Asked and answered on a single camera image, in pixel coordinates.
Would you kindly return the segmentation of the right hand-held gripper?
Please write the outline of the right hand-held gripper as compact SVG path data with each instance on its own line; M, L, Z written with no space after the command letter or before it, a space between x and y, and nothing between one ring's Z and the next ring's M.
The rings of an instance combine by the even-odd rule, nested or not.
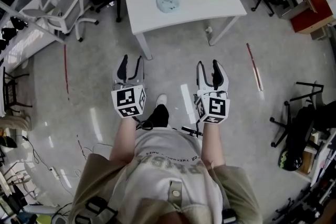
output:
M223 66L213 60L213 88L207 82L204 65L201 61L197 64L196 84L198 86L195 106L199 122L221 124L228 118L230 99L228 99L228 76Z

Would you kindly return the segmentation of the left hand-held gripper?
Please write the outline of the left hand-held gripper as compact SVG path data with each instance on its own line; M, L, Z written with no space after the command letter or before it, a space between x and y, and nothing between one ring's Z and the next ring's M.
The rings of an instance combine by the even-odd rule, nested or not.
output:
M119 59L113 69L114 82L111 91L114 109L121 118L129 118L143 114L146 93L144 88L144 60L137 59L134 75L127 80L128 55Z

